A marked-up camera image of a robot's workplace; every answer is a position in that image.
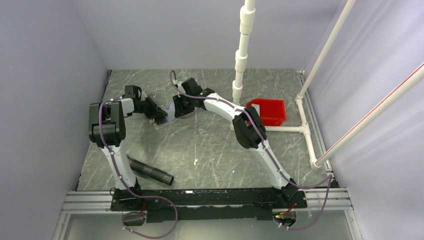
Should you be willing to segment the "silver VIP credit card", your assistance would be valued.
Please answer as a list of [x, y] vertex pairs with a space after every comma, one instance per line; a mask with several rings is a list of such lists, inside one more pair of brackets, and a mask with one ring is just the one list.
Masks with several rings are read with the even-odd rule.
[[169, 116], [175, 116], [175, 112], [176, 112], [176, 108], [175, 108], [175, 104], [174, 103], [170, 103], [169, 105], [167, 105], [166, 107], [164, 107], [164, 111], [169, 115]]

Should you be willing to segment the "black VIP credit card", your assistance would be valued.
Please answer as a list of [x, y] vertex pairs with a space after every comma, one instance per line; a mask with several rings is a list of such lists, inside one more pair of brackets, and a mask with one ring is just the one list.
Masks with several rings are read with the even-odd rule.
[[167, 115], [164, 115], [164, 116], [156, 116], [155, 118], [154, 118], [154, 123], [153, 123], [153, 125], [154, 125], [154, 127], [155, 127], [155, 129], [160, 129], [160, 128], [162, 128], [162, 127], [164, 127], [165, 125], [167, 125], [169, 123], [169, 118], [168, 118], [168, 116]]

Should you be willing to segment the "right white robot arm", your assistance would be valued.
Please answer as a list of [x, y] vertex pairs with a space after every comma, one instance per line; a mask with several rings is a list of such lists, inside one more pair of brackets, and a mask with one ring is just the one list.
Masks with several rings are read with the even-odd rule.
[[170, 83], [178, 92], [173, 97], [176, 117], [200, 108], [231, 122], [237, 142], [255, 155], [267, 173], [276, 193], [276, 203], [287, 208], [295, 201], [299, 187], [277, 160], [267, 140], [266, 128], [253, 107], [236, 105], [210, 88], [202, 89], [194, 78], [176, 84], [170, 77]]

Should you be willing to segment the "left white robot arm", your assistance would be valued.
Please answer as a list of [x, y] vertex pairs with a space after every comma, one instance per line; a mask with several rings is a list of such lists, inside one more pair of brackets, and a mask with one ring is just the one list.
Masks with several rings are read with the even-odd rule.
[[127, 85], [122, 96], [89, 105], [88, 136], [91, 142], [106, 156], [115, 180], [112, 199], [124, 200], [131, 210], [139, 209], [144, 196], [136, 175], [130, 167], [125, 148], [125, 118], [132, 114], [144, 114], [149, 120], [166, 117], [160, 108], [139, 86]]

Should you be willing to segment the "white credit card stack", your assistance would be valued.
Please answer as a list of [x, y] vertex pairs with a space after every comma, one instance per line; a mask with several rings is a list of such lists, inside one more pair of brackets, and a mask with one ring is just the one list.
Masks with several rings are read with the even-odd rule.
[[251, 107], [253, 107], [256, 112], [260, 115], [260, 105], [259, 104], [252, 104]]

